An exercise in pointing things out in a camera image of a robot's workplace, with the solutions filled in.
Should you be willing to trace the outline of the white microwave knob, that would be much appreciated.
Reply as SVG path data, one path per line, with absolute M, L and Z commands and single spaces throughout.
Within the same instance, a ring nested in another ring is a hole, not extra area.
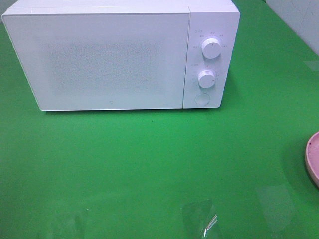
M 222 46 L 216 37 L 211 37 L 203 41 L 202 54 L 207 59 L 214 59 L 221 54 Z
M 211 70 L 204 70 L 198 74 L 198 84 L 201 88 L 210 88 L 215 85 L 216 76 Z

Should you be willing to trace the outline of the white microwave door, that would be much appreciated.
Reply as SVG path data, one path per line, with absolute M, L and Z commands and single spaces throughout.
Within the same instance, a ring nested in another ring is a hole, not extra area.
M 187 13 L 3 20 L 43 111 L 182 107 Z

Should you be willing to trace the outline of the pink round plate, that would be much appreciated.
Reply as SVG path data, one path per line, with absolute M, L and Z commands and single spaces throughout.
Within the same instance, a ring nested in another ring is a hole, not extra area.
M 305 165 L 311 180 L 319 187 L 319 132 L 310 137 L 305 148 Z

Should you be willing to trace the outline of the white microwave oven body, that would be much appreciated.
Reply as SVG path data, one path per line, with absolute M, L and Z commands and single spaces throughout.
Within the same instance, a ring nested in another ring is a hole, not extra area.
M 230 0 L 19 0 L 1 19 L 4 23 L 5 15 L 178 13 L 189 14 L 184 94 L 179 109 L 217 108 L 221 105 L 240 20 L 240 12 Z M 207 59 L 201 45 L 211 37 L 220 41 L 222 50 L 218 57 Z M 198 74 L 204 70 L 215 73 L 213 87 L 199 86 Z M 195 97 L 202 93 L 210 95 L 209 103 L 204 106 L 195 102 Z

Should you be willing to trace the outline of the clear tape patch far right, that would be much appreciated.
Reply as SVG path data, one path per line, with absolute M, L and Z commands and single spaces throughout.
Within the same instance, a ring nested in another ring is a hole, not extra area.
M 305 63 L 312 71 L 319 71 L 319 60 L 304 61 L 304 63 Z

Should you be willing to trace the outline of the white panel at table edge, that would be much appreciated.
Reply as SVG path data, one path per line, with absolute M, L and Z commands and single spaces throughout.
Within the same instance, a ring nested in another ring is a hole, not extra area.
M 315 52 L 319 53 L 319 2 L 267 0 L 266 4 Z

